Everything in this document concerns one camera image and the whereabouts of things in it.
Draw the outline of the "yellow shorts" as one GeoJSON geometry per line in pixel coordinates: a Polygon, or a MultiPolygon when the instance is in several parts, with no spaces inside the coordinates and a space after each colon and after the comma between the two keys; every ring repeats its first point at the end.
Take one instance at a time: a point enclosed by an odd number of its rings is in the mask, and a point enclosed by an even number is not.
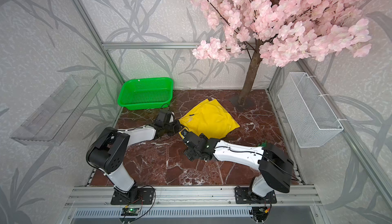
{"type": "Polygon", "coordinates": [[[216,99],[200,102],[179,122],[187,131],[198,136],[204,134],[207,138],[222,139],[239,128],[239,124],[216,99]]]}

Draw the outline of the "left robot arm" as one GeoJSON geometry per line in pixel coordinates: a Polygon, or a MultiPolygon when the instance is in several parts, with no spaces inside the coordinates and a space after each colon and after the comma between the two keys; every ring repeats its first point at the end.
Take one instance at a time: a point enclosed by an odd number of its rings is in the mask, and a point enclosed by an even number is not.
{"type": "Polygon", "coordinates": [[[86,153],[86,162],[100,170],[121,193],[129,193],[136,182],[124,167],[127,149],[135,144],[159,139],[164,135],[172,136],[180,132],[182,125],[175,119],[174,112],[160,110],[150,125],[130,129],[107,127],[86,153]]]}

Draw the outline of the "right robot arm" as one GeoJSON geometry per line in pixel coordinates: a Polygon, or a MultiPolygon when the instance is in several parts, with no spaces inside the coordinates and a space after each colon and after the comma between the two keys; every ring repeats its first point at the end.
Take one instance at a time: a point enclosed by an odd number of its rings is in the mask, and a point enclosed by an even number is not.
{"type": "Polygon", "coordinates": [[[294,162],[274,144],[249,147],[228,143],[222,139],[207,138],[183,130],[180,135],[187,146],[185,156],[190,160],[217,160],[248,166],[260,172],[253,180],[250,191],[259,197],[265,197],[271,191],[289,193],[293,178],[294,162]]]}

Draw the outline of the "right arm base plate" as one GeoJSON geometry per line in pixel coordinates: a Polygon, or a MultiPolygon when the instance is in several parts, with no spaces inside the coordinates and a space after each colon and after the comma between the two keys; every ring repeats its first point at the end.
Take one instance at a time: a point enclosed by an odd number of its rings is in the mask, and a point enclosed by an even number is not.
{"type": "Polygon", "coordinates": [[[265,197],[253,193],[249,187],[236,186],[234,188],[235,201],[237,204],[276,204],[277,199],[274,191],[269,192],[265,197]]]}

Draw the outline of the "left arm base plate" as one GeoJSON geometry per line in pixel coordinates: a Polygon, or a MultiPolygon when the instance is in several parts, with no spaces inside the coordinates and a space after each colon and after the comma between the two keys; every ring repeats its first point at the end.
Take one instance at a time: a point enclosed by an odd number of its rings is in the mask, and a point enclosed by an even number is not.
{"type": "Polygon", "coordinates": [[[151,205],[155,198],[155,190],[151,187],[133,187],[128,192],[122,192],[116,187],[111,199],[111,205],[151,205]]]}

